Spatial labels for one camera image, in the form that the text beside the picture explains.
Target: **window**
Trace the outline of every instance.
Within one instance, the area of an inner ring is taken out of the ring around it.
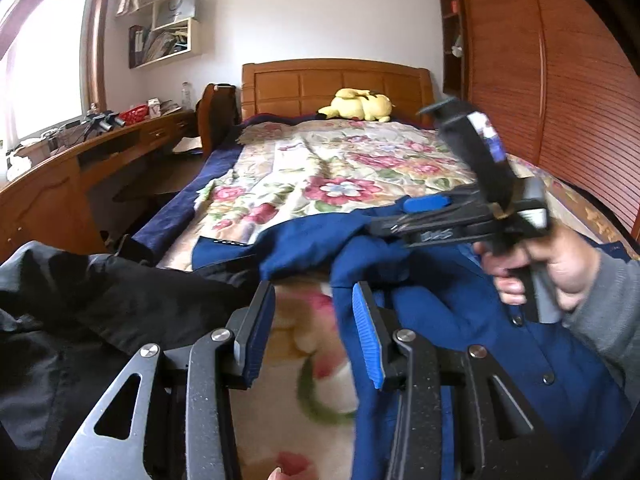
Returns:
[[[0,137],[6,148],[80,118],[89,107],[83,38],[90,1],[43,0],[0,62]]]

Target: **black bracket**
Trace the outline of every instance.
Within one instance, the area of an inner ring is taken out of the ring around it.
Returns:
[[[258,376],[275,310],[261,282],[248,307],[192,346],[144,345],[82,423],[52,480],[238,480],[228,390]]]
[[[441,386],[451,386],[457,480],[575,478],[543,421],[486,348],[436,347],[400,328],[393,310],[375,304],[367,282],[357,287],[377,340],[387,346],[379,384],[400,393],[387,480],[440,478]]]

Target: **wooden wardrobe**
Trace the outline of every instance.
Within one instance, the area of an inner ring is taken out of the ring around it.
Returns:
[[[585,0],[460,0],[467,99],[640,234],[640,80]]]

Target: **rivet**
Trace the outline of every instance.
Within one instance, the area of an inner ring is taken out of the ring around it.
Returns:
[[[471,345],[469,347],[469,355],[474,359],[484,359],[486,354],[486,348],[482,345]]]
[[[156,343],[147,343],[140,349],[142,357],[153,357],[158,353],[160,347]]]
[[[398,341],[402,341],[403,343],[410,343],[415,339],[415,332],[413,330],[409,330],[408,328],[401,328],[396,332],[396,339]]]
[[[213,341],[223,342],[231,337],[231,330],[228,328],[217,328],[211,332],[211,338]]]

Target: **person's hand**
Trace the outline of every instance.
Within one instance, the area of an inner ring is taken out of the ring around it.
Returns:
[[[585,242],[573,230],[556,224],[545,238],[522,242],[509,253],[495,256],[482,242],[474,244],[474,251],[482,256],[482,268],[495,276],[495,288],[503,303],[520,305],[526,302],[524,285],[510,278],[509,269],[529,265],[530,258],[546,262],[549,277],[558,288],[558,305],[571,312],[587,297],[600,267],[600,252]]]

